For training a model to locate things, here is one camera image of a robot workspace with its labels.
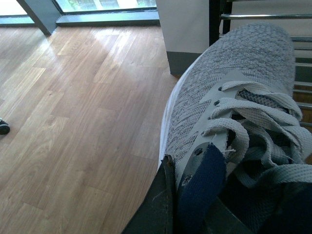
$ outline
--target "glass door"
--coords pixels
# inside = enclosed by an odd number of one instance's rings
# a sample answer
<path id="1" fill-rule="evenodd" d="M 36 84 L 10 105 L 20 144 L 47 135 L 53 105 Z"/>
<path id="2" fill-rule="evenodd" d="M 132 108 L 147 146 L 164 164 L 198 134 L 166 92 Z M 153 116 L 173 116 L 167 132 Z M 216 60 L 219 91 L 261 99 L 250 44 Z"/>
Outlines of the glass door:
<path id="1" fill-rule="evenodd" d="M 63 12 L 156 7 L 155 0 L 56 0 Z"/>
<path id="2" fill-rule="evenodd" d="M 0 4 L 0 16 L 27 15 L 16 0 L 1 0 Z"/>

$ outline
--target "white wall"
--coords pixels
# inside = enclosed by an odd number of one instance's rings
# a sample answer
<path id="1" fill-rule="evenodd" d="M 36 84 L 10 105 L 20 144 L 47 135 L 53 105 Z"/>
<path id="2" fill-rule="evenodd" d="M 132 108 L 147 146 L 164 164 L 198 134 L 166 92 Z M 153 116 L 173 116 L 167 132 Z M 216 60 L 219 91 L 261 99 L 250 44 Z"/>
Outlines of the white wall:
<path id="1" fill-rule="evenodd" d="M 156 0 L 166 50 L 202 53 L 209 46 L 208 0 Z"/>

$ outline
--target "wooden floor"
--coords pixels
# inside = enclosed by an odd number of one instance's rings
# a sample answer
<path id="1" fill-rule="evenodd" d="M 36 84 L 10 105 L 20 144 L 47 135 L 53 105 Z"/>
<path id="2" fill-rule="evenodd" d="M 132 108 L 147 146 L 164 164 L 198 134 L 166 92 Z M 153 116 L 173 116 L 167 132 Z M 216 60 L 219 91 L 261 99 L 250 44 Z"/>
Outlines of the wooden floor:
<path id="1" fill-rule="evenodd" d="M 160 27 L 1 28 L 0 233 L 120 233 L 176 82 Z"/>

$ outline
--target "wall baseboard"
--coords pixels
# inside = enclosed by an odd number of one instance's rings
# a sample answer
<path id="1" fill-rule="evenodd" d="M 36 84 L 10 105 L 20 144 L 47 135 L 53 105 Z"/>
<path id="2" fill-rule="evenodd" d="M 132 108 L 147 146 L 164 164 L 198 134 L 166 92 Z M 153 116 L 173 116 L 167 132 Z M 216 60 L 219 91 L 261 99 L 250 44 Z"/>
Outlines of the wall baseboard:
<path id="1" fill-rule="evenodd" d="M 167 51 L 170 73 L 172 75 L 182 75 L 200 55 L 199 53 Z"/>

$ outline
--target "black baseboard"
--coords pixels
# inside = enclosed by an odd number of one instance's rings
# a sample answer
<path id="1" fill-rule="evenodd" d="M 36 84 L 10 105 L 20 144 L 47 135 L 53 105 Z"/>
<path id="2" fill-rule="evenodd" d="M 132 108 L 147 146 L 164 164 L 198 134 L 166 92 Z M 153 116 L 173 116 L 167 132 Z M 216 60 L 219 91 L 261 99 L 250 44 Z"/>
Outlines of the black baseboard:
<path id="1" fill-rule="evenodd" d="M 170 73 L 172 75 L 182 75 L 200 55 L 198 53 L 167 51 Z"/>
<path id="2" fill-rule="evenodd" d="M 63 15 L 57 20 L 58 26 L 146 26 L 160 25 L 158 12 L 115 12 L 81 15 Z"/>

